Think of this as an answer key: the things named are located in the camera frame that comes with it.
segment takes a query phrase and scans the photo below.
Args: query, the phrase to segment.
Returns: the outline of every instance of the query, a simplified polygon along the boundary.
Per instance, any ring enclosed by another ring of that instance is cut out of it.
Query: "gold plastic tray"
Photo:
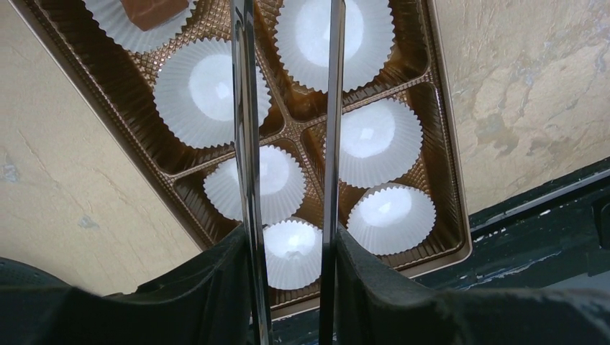
[[[222,217],[206,198],[202,183],[235,155],[232,146],[192,149],[164,125],[152,90],[167,56],[202,37],[230,39],[229,0],[199,0],[183,32],[145,54],[123,50],[106,37],[81,0],[12,0],[76,88],[151,182],[169,209],[202,249],[227,235],[237,222]],[[283,0],[257,0],[257,62],[271,92],[271,109],[260,128],[260,143],[290,152],[306,172],[306,196],[296,216],[322,227],[322,143],[327,95],[295,83],[280,64],[273,34]],[[395,182],[428,193],[437,210],[431,235],[417,248],[381,259],[410,277],[451,265],[471,251],[455,130],[441,65],[433,1],[390,0],[396,38],[389,61],[365,86],[343,94],[344,112],[380,98],[408,104],[424,131],[416,165]],[[340,185],[340,221],[364,189]],[[318,304],[319,284],[294,291],[271,290],[273,317]]]

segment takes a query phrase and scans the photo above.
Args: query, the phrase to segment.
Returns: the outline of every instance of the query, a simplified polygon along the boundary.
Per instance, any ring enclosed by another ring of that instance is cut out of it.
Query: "black fabric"
[[[133,294],[0,287],[2,344],[244,344],[250,320],[242,227]]]
[[[435,291],[337,235],[341,344],[610,344],[610,296],[535,289]]]

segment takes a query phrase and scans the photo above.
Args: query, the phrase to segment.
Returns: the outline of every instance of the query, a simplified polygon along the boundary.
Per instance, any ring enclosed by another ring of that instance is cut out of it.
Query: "chocolate piece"
[[[121,0],[127,18],[142,31],[163,24],[188,7],[188,0]]]

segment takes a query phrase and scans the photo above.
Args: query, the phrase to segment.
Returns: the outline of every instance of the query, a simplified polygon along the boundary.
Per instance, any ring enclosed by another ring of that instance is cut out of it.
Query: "white paper cup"
[[[189,1],[188,8],[173,18],[148,31],[135,26],[125,13],[120,0],[84,0],[85,7],[93,14],[99,28],[106,32],[123,49],[132,52],[148,52],[168,43],[182,32],[186,20],[193,15],[196,2]]]
[[[196,41],[178,50],[159,70],[153,91],[163,122],[196,149],[235,140],[231,42]],[[258,124],[269,115],[271,96],[256,68]]]
[[[339,179],[357,188],[371,188],[399,178],[415,165],[423,137],[415,113],[393,99],[345,113],[341,119]]]
[[[358,201],[347,230],[369,252],[390,255],[422,243],[435,218],[434,204],[424,192],[387,183],[368,190]]]
[[[231,158],[204,181],[204,190],[224,217],[243,220],[237,161]],[[263,224],[274,224],[295,214],[305,197],[305,175],[284,150],[260,147],[260,213]]]
[[[322,271],[322,230],[299,218],[268,226],[263,232],[269,286],[297,290]]]
[[[276,26],[280,61],[294,80],[328,91],[328,0],[285,1]],[[388,60],[394,33],[388,0],[346,0],[343,90],[373,80]]]

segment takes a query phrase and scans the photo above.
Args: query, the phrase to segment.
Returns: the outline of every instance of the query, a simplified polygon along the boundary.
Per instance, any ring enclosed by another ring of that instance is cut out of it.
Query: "metal rod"
[[[339,213],[339,143],[343,94],[343,46],[345,43],[345,1],[332,0],[330,9],[330,54],[324,170],[324,233],[322,235],[322,281],[320,282],[319,343],[332,343],[334,323],[334,281]]]
[[[235,103],[235,154],[240,178],[244,230],[250,245],[250,297],[256,344],[271,344],[267,264],[260,217],[260,169],[254,1],[231,0],[233,95]]]

